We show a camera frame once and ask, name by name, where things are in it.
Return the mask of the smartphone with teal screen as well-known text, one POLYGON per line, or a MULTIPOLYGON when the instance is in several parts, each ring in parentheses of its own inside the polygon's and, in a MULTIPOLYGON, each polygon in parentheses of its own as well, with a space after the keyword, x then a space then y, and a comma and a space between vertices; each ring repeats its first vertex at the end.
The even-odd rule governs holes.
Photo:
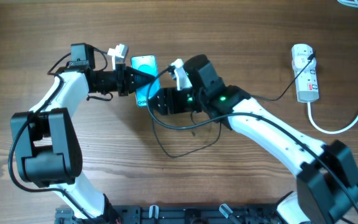
MULTIPOLYGON (((153 77, 158 75, 158 66, 157 61, 154 55, 143 55, 143 56, 135 56, 131 58, 132 68, 136 70, 140 70, 141 72, 148 73, 153 77)), ((146 103, 146 93, 148 87, 150 85, 147 84, 138 88, 135 92, 136 103, 139 108, 143 108, 147 106, 146 103)), ((149 97, 153 97, 160 89, 159 80, 155 81, 150 89, 149 97)))

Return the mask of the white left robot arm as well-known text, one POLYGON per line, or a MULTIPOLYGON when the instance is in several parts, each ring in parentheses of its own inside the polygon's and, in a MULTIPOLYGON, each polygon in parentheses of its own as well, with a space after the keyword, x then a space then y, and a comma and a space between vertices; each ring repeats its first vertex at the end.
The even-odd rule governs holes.
POLYGON ((90 44, 72 44, 67 64, 53 65, 48 71, 54 83, 46 95, 29 111, 12 116, 8 172, 23 191, 55 192, 78 223, 121 223, 107 196, 83 173, 82 151, 71 119, 92 93, 126 96, 154 77, 125 65, 127 47, 123 44, 101 52, 112 58, 113 70, 97 70, 97 51, 90 44))

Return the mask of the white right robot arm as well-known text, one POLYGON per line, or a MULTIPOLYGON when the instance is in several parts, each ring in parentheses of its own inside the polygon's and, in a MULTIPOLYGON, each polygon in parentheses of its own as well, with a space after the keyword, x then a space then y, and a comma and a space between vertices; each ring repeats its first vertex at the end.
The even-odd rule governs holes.
POLYGON ((325 144, 276 118, 248 92, 225 85, 205 55, 176 60, 168 72, 177 84, 146 95, 151 117, 202 111, 209 122, 243 134, 276 157, 296 179, 296 190, 276 208, 285 222, 336 223, 358 209, 358 167, 343 142, 325 144))

